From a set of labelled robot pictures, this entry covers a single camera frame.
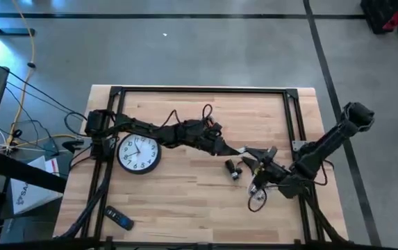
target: black bracket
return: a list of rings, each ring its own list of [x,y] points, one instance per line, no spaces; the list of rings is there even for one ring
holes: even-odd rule
[[[110,87],[109,97],[114,97],[118,95],[121,91],[124,91],[124,87],[112,86]]]
[[[295,239],[295,249],[296,250],[302,250],[302,249],[304,249],[303,247],[302,247],[302,242],[301,242],[301,240],[299,240],[299,239]]]
[[[115,250],[112,236],[106,237],[106,241],[104,244],[104,250]]]
[[[297,89],[286,89],[287,94],[289,94],[293,99],[299,100],[299,93]]]
[[[193,248],[193,250],[213,250],[213,244],[211,243],[197,243]]]

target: clock face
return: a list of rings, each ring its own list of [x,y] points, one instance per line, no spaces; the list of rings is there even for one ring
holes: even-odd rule
[[[120,142],[117,159],[126,171],[146,174],[156,168],[161,153],[160,145],[155,140],[130,134]]]

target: black remote control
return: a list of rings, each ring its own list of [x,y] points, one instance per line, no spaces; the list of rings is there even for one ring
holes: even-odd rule
[[[115,223],[117,223],[119,226],[126,230],[131,230],[134,227],[134,221],[132,219],[129,219],[126,215],[122,214],[120,211],[115,209],[112,206],[107,206],[106,209],[104,210],[104,214],[111,220],[113,220]]]

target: gray floor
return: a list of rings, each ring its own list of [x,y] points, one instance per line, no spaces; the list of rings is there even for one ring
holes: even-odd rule
[[[305,13],[300,0],[20,2],[28,13]],[[358,0],[310,3],[315,14],[361,14]],[[14,11],[9,1],[0,0],[0,12]],[[28,22],[37,30],[38,69],[31,83],[78,111],[84,111],[92,84],[313,87],[325,128],[331,128],[335,122],[305,19]],[[373,35],[363,20],[317,20],[316,24],[341,106],[360,101],[376,112],[372,129],[357,135],[352,143],[381,241],[385,246],[398,247],[397,35]],[[22,22],[3,18],[0,26],[21,27]],[[30,54],[27,37],[0,38],[0,64],[21,76],[26,74]],[[15,79],[10,80],[21,86]],[[30,97],[26,98],[25,108],[51,133],[68,132],[60,111]],[[16,109],[15,100],[6,94],[0,108],[1,128],[8,128]],[[24,128],[29,132],[25,138],[32,140],[33,129]],[[345,155],[338,150],[331,159],[336,165],[349,237],[367,244]]]

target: wooden table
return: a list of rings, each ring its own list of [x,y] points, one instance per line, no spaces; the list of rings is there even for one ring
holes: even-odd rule
[[[106,108],[109,91],[110,85],[93,85],[86,114]],[[298,93],[307,139],[317,140],[324,129],[315,90],[299,88]],[[123,113],[162,124],[173,109],[177,109],[182,120],[198,119],[207,103],[213,106],[213,117],[223,126],[223,136],[229,145],[234,148],[274,145],[279,150],[275,161],[286,166],[292,162],[280,95],[127,92]],[[242,178],[234,182],[224,168],[227,159],[229,157],[210,156],[189,147],[163,148],[159,166],[140,176],[124,171],[115,160],[107,204],[135,220],[135,226],[132,231],[125,231],[105,218],[102,239],[109,235],[114,241],[125,242],[292,243],[296,238],[303,239],[297,198],[286,199],[273,190],[261,211],[250,212],[247,208],[249,170],[241,164]],[[346,238],[335,176],[328,165],[325,167],[329,184],[317,186],[319,205],[339,234]],[[93,169],[94,161],[88,160],[70,173],[55,235],[64,233],[84,209]],[[316,180],[323,181],[322,173]],[[96,217],[95,210],[89,235],[93,235]]]

